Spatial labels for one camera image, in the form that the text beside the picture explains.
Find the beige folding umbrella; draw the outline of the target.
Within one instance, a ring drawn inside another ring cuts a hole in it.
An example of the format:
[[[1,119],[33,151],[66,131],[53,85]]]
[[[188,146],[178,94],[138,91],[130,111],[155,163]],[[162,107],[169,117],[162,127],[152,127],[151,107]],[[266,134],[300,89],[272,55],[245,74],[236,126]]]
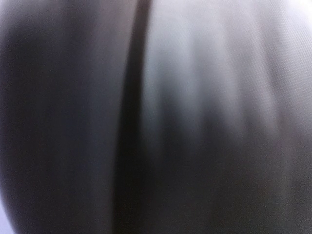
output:
[[[3,0],[16,234],[309,234],[309,0]]]

